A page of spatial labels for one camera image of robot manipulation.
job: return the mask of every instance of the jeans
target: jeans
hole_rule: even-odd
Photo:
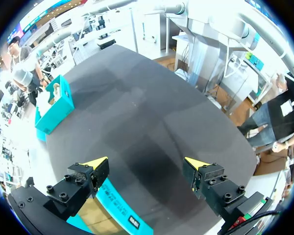
[[[266,124],[267,126],[262,131],[257,133],[257,135],[247,139],[252,147],[260,147],[276,141],[267,103],[263,104],[260,109],[258,109],[249,119],[239,126],[238,129],[245,136],[250,130]]]

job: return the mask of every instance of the ceiling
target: ceiling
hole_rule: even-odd
[[[45,15],[44,17],[42,17],[37,23],[37,27],[39,28],[40,26],[44,25],[45,23],[47,23],[50,19],[52,19],[53,17],[57,17],[59,15],[61,15],[62,13],[71,10],[74,7],[77,7],[81,5],[81,0],[72,0],[66,4],[63,4],[59,7],[57,7],[56,9],[54,9],[52,12],[49,12],[47,15]]]

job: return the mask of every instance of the white paper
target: white paper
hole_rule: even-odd
[[[281,111],[284,117],[293,111],[293,106],[291,105],[290,99],[281,105]]]

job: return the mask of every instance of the black t-shirt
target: black t-shirt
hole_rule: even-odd
[[[281,105],[289,99],[294,101],[294,82],[286,77],[288,89],[276,98],[268,101],[268,109],[273,132],[276,140],[284,138],[294,132],[294,106],[293,111],[285,117],[282,114]]]

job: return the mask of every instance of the white tissue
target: white tissue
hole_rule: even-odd
[[[56,102],[60,98],[60,85],[59,85],[59,83],[54,83],[53,95],[54,95],[54,102]]]
[[[40,116],[48,112],[48,110],[51,108],[51,104],[49,104],[49,98],[50,98],[50,92],[43,91],[38,94],[38,97],[36,98],[36,106],[38,107],[38,111]]]

